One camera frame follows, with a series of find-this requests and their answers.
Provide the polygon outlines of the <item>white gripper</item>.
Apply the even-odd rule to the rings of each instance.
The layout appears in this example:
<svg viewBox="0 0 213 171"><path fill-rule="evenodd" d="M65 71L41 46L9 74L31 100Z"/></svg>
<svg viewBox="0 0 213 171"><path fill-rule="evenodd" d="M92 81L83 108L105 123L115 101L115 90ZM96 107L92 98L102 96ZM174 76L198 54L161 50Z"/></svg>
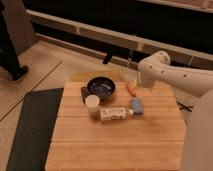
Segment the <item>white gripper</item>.
<svg viewBox="0 0 213 171"><path fill-rule="evenodd" d="M155 81L150 79L144 75L137 75L137 86L143 88L152 88L154 86Z"/></svg>

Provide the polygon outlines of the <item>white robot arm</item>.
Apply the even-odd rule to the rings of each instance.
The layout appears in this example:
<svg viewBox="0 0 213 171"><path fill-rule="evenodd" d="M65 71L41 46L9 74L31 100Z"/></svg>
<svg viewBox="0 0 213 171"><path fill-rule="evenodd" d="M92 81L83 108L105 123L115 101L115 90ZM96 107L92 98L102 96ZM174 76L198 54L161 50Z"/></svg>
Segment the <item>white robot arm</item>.
<svg viewBox="0 0 213 171"><path fill-rule="evenodd" d="M173 66L169 54L158 51L138 63L138 78L143 87L167 83L178 101L192 108L183 112L180 171L213 171L213 71Z"/></svg>

